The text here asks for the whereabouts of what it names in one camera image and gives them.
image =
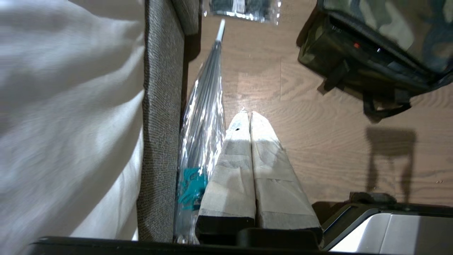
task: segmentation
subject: umbrella in plastic sleeve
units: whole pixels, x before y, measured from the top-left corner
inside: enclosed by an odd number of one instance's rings
[[[195,222],[201,198],[225,136],[222,105],[221,49],[225,20],[202,66],[186,106],[181,129],[174,236],[196,243]]]

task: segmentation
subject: black handle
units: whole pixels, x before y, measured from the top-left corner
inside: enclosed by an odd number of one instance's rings
[[[410,107],[410,103],[403,103],[400,107],[395,109],[376,110],[373,102],[373,95],[367,91],[363,92],[363,112],[369,117],[387,118],[402,113],[405,110],[410,109]]]
[[[351,68],[349,67],[349,64],[346,62],[346,60],[340,62],[340,64],[336,66],[336,68],[332,70],[332,72],[327,77],[326,82],[324,83],[324,89],[326,91],[331,91],[340,83],[340,81],[349,72],[349,70],[351,70]]]

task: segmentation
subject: gray upholstered edge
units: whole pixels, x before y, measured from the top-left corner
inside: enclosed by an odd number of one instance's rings
[[[185,35],[198,33],[200,0],[172,0]]]
[[[184,32],[171,0],[146,1],[139,240],[171,242],[178,168]]]

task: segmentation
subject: camouflage backpack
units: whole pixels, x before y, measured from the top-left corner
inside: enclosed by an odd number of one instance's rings
[[[452,20],[453,0],[318,0],[299,62],[327,78],[327,91],[359,92],[366,115],[386,118],[452,82]]]

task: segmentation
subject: clear plastic sleeve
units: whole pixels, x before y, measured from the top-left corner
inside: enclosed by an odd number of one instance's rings
[[[203,14],[279,24],[282,0],[203,0]]]
[[[197,243],[195,222],[201,198],[225,136],[222,105],[221,48],[225,21],[194,83],[181,129],[174,236],[177,243]]]

